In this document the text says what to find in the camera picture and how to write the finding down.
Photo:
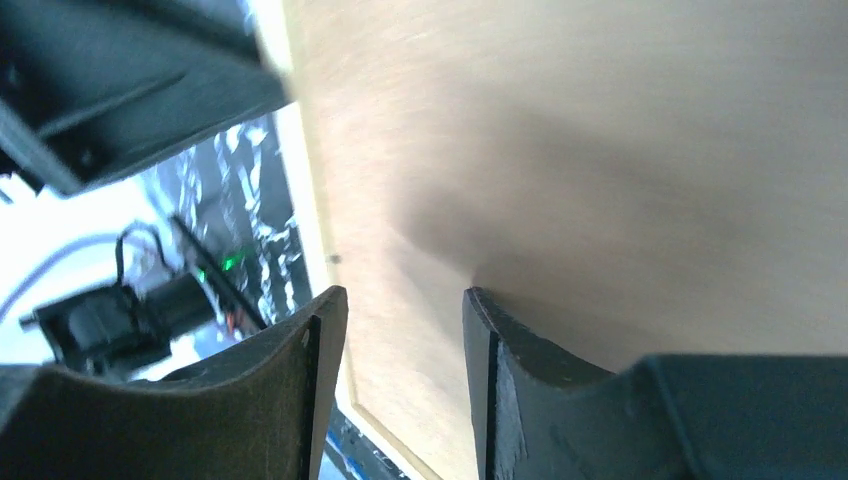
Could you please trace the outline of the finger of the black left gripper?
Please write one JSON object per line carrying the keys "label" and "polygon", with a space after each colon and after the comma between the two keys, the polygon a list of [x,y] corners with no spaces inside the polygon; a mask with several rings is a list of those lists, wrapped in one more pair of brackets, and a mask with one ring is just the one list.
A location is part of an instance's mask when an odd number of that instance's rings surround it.
{"label": "finger of the black left gripper", "polygon": [[5,1],[1,171],[75,195],[288,103],[243,1]]}

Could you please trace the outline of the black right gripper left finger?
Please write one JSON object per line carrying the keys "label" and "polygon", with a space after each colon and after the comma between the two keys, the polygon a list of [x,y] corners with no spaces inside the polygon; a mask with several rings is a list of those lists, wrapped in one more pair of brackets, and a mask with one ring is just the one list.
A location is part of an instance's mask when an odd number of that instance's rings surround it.
{"label": "black right gripper left finger", "polygon": [[348,295],[158,381],[60,366],[1,369],[5,479],[315,479],[335,401]]}

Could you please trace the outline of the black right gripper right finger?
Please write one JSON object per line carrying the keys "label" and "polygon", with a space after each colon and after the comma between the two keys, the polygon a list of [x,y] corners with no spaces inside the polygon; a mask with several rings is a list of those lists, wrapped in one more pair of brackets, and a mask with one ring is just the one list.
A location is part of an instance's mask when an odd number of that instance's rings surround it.
{"label": "black right gripper right finger", "polygon": [[843,479],[843,356],[648,355],[612,373],[484,289],[462,323],[483,479]]}

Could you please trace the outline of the brown backing board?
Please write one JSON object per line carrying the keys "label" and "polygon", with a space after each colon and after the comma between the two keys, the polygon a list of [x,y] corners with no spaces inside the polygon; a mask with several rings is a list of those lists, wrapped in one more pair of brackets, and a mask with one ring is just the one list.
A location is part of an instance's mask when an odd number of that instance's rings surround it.
{"label": "brown backing board", "polygon": [[617,370],[847,349],[843,1],[289,1],[354,398],[477,475],[461,326],[492,290]]}

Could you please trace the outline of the light wooden picture frame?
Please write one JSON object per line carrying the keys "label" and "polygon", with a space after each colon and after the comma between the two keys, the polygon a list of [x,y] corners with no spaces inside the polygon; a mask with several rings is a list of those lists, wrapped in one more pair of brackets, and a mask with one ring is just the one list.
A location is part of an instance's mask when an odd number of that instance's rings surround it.
{"label": "light wooden picture frame", "polygon": [[[331,226],[320,143],[309,118],[306,76],[300,66],[304,53],[298,40],[297,26],[286,11],[290,5],[289,1],[277,0],[250,3],[260,55],[292,97],[289,105],[274,113],[274,120],[281,142],[283,165],[300,232],[309,285],[314,293],[320,293],[340,282],[338,264],[331,258],[337,248]],[[407,478],[438,479],[439,474],[361,406],[354,380],[351,340],[351,335],[347,334],[335,386],[335,399],[340,413],[399,467]]]}

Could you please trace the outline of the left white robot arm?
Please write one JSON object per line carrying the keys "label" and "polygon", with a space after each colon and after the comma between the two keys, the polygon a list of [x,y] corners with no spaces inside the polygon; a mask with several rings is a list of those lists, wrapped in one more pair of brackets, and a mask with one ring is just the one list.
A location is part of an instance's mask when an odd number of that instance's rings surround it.
{"label": "left white robot arm", "polygon": [[5,1],[1,172],[75,196],[144,181],[161,215],[87,235],[115,278],[36,308],[57,363],[121,378],[200,331],[259,332],[305,269],[271,115],[289,97],[243,1]]}

